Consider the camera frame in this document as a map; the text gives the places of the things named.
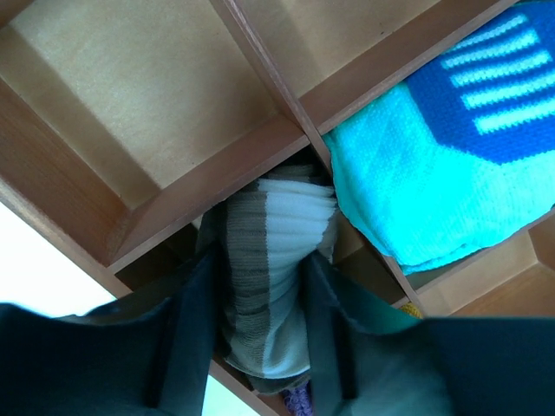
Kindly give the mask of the brown striped sock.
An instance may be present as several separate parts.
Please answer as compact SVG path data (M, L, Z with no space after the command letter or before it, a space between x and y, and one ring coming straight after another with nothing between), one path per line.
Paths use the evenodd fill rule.
M300 263L332 259L338 204L312 164L283 164L201 218L197 248L223 247L221 350L255 390L274 394L309 378Z

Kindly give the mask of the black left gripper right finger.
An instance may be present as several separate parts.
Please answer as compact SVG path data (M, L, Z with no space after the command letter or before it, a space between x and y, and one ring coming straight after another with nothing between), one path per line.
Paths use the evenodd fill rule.
M318 415L423 415L422 322L342 276L303 261L311 393Z

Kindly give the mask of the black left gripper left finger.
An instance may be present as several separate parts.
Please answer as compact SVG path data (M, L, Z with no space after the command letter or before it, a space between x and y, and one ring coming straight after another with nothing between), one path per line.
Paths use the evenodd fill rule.
M206 249L169 276L58 320L62 415L200 415L216 342L220 253Z

